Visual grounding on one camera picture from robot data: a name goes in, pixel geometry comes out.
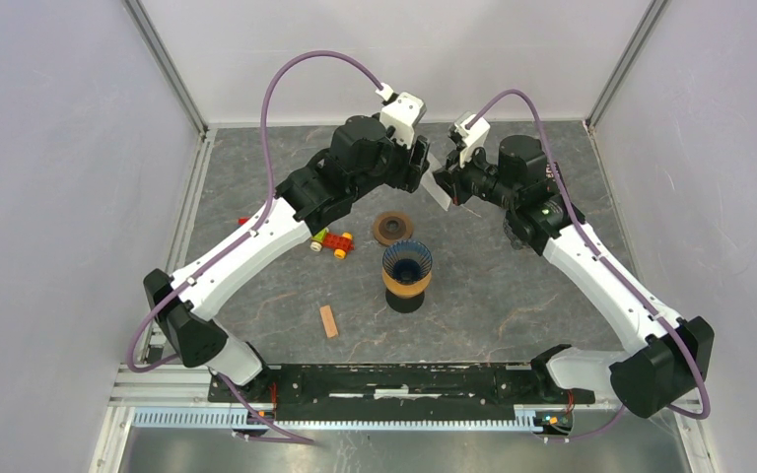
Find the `blue ribbed plastic dripper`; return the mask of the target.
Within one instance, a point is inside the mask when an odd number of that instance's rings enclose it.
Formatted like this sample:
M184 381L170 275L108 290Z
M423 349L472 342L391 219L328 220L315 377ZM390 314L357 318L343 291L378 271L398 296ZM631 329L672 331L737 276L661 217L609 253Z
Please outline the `blue ribbed plastic dripper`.
M399 240L389 246L381 260L384 272L394 281L411 285L423 280L433 269L433 255L421 241Z

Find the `light wooden ring holder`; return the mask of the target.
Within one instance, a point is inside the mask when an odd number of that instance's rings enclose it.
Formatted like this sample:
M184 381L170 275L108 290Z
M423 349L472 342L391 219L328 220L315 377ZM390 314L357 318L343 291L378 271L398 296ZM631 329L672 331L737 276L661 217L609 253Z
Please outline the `light wooden ring holder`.
M433 277L433 273L429 272L417 281L403 283L393 279L386 271L383 271L381 275L386 289L401 299L412 299L424 294Z

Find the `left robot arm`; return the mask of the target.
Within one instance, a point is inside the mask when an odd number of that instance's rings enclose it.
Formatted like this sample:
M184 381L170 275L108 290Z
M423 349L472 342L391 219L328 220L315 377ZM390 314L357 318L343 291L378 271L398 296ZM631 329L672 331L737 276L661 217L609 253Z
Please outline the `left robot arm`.
M154 317L185 367L226 376L246 401L268 393L270 375L261 357L215 317L268 264L347 216L374 189L418 188L430 143L422 135L408 144L394 140L396 129L375 116L348 118L329 146L279 183L273 199L244 225L175 273L155 269L144 277Z

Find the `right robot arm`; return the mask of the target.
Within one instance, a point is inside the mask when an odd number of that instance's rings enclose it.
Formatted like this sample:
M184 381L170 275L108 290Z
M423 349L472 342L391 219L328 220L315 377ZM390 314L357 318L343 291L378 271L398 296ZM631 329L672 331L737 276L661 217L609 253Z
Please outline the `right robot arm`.
M511 240L564 273L605 318L619 352L561 346L541 356L529 377L532 394L554 402L569 389L618 399L649 418L662 409L704 420L712 412L705 379L715 333L701 316L687 319L645 288L600 241L572 203L543 141L512 135L498 159L458 145L444 161L430 158L436 196L452 205L476 197L505 212Z

